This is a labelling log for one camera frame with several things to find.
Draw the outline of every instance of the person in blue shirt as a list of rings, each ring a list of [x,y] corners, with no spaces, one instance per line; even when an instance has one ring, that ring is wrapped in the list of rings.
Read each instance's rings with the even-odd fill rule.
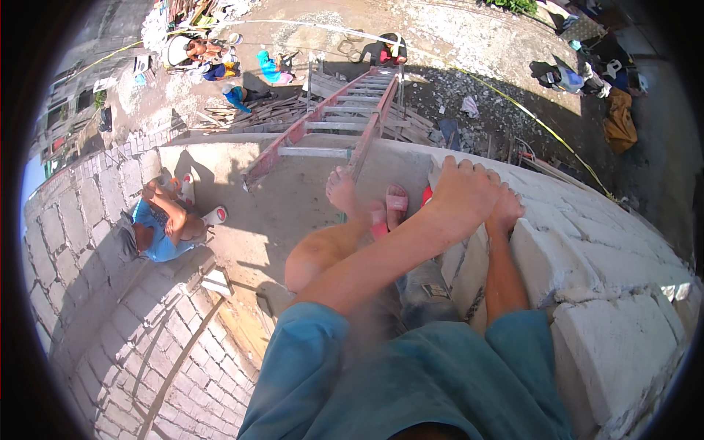
[[[247,108],[244,105],[245,102],[252,102],[257,99],[267,98],[276,99],[279,96],[276,93],[269,92],[268,90],[266,93],[259,93],[256,90],[246,89],[244,87],[234,86],[232,84],[223,86],[222,94],[225,95],[227,102],[232,104],[235,108],[242,110],[245,113],[254,113],[254,115],[256,115],[256,112]]]
[[[400,225],[389,215],[392,230],[362,249],[372,216],[343,168],[326,194],[349,221],[308,235],[286,261],[296,298],[279,316],[238,439],[573,438],[548,318],[530,310],[509,246],[524,208],[495,172],[447,156],[432,200]],[[482,223],[483,337],[458,316],[432,260]],[[394,281],[403,331],[347,362],[348,319]]]
[[[271,59],[269,58],[269,52],[259,51],[257,59],[264,78],[272,84],[289,84],[290,82],[302,81],[306,78],[305,75],[294,77],[290,73],[282,72],[283,55],[276,55],[274,59]]]
[[[123,213],[118,221],[116,246],[123,261],[134,260],[140,253],[157,263],[173,260],[194,248],[193,240],[208,226],[227,219],[224,206],[200,218],[188,213],[176,199],[176,194],[163,188],[157,179],[144,185],[132,216]]]

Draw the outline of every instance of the ladder rung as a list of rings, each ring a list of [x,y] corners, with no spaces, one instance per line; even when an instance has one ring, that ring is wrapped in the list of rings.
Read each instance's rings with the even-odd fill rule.
[[[352,157],[352,150],[316,146],[280,146],[279,156],[307,156],[318,158],[349,159],[350,157]]]
[[[362,102],[379,102],[381,97],[376,96],[338,96],[338,101],[362,101]]]
[[[306,129],[312,130],[352,130],[363,132],[367,124],[354,122],[306,122]]]
[[[386,89],[389,86],[389,83],[385,82],[382,84],[381,82],[360,82],[358,85],[367,87],[368,89]]]
[[[348,93],[368,93],[383,95],[386,89],[349,89]]]
[[[322,111],[326,113],[367,113],[372,114],[376,110],[375,107],[352,107],[352,106],[325,106]]]
[[[362,122],[362,123],[368,123],[369,118],[360,118],[360,117],[352,117],[352,116],[325,116],[325,120],[327,122]],[[384,122],[385,127],[410,127],[410,121],[409,120],[393,120],[393,119],[386,119]]]
[[[325,122],[359,122],[366,124],[369,122],[369,118],[355,116],[325,116]]]

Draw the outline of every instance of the plastic bag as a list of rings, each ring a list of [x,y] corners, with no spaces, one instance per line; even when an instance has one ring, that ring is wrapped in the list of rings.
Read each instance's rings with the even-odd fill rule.
[[[470,118],[479,117],[479,109],[477,108],[477,103],[474,102],[474,99],[470,95],[465,96],[465,98],[462,100],[461,110],[467,112],[467,115]]]

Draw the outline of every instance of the green plant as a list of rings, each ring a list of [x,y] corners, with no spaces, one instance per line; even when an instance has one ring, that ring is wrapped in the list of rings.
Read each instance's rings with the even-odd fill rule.
[[[93,105],[95,108],[100,110],[103,108],[103,105],[105,105],[105,98],[108,97],[108,92],[106,90],[101,90],[99,92],[95,92],[95,95],[93,95]]]
[[[485,2],[486,4],[493,3],[511,12],[535,14],[538,11],[535,0],[485,0]]]

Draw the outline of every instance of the person in teal hoodie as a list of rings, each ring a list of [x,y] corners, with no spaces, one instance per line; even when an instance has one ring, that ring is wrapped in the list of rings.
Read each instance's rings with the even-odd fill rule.
[[[306,78],[305,75],[294,77],[290,73],[282,72],[283,55],[276,55],[274,59],[271,59],[269,58],[269,52],[259,51],[257,59],[264,78],[272,84],[289,84],[290,82],[301,81]]]

